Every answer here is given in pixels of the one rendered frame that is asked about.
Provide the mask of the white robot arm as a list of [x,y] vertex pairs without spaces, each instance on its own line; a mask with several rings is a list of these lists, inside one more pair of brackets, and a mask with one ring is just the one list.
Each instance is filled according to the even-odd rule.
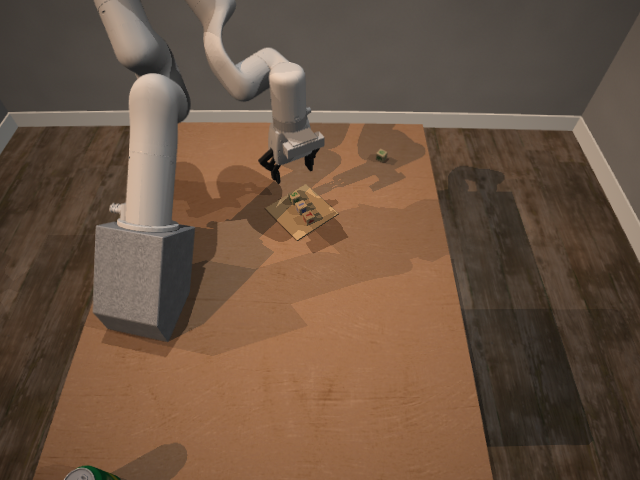
[[[283,143],[285,156],[291,159],[324,147],[325,137],[319,131],[313,133],[306,124],[311,108],[306,107],[304,69],[272,48],[234,64],[224,49],[222,30],[235,11],[236,1],[185,1],[203,25],[209,66],[233,98],[250,101],[270,83],[273,124],[288,140]],[[169,46],[153,30],[140,0],[94,3],[118,61],[140,73],[135,74],[137,80],[129,94],[126,203],[112,203],[109,211],[120,214],[117,225],[124,229],[176,231],[179,224],[172,220],[172,211],[178,123],[190,111],[188,91]]]

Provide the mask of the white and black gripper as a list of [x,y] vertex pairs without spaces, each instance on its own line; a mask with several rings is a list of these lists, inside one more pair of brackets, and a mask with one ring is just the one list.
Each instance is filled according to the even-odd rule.
[[[288,159],[283,153],[282,143],[285,142],[288,142],[288,140],[282,134],[282,131],[275,128],[272,122],[269,127],[268,151],[258,161],[264,168],[266,168],[266,170],[271,171],[271,177],[277,182],[277,184],[281,183],[280,172],[278,171],[281,165],[305,157],[306,167],[309,169],[309,171],[313,171],[314,158],[316,157],[316,153],[320,150],[320,148],[318,148],[316,150]],[[271,159],[270,163],[267,162],[269,159]],[[276,165],[274,165],[275,161]]]

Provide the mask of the tan square mat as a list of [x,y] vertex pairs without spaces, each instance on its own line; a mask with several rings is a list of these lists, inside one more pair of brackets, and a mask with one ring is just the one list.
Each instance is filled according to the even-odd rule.
[[308,211],[311,210],[315,215],[315,223],[306,225],[302,215],[299,215],[289,201],[288,195],[266,207],[265,209],[296,239],[300,240],[313,230],[317,229],[330,219],[338,215],[338,213],[326,203],[318,194],[316,194],[308,185],[303,185],[297,189],[308,205]]

